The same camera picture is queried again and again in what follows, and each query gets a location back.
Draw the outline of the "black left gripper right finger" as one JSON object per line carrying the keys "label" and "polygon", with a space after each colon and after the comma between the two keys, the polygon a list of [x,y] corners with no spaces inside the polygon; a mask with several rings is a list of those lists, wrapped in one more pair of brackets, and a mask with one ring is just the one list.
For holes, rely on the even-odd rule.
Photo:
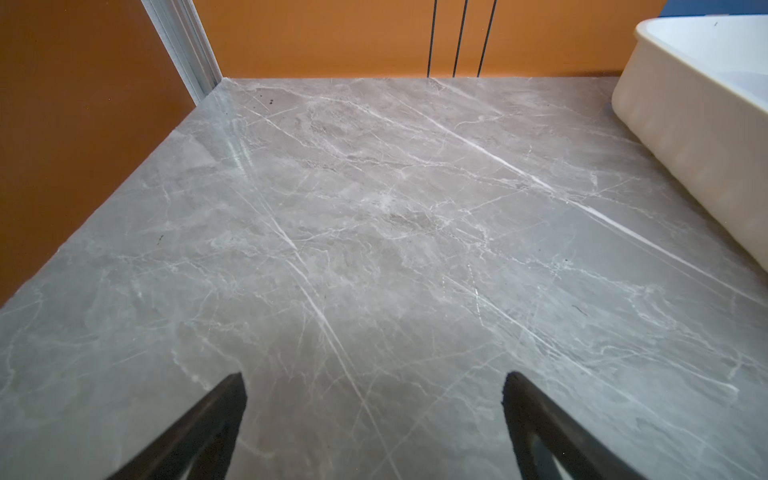
{"label": "black left gripper right finger", "polygon": [[525,375],[507,374],[504,417],[523,479],[641,479]]}

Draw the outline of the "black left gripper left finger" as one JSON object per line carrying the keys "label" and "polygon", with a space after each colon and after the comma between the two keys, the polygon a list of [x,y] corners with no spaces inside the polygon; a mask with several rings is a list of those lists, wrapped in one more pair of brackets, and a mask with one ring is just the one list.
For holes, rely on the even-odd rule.
{"label": "black left gripper left finger", "polygon": [[241,373],[226,376],[112,479],[223,479],[247,394]]}

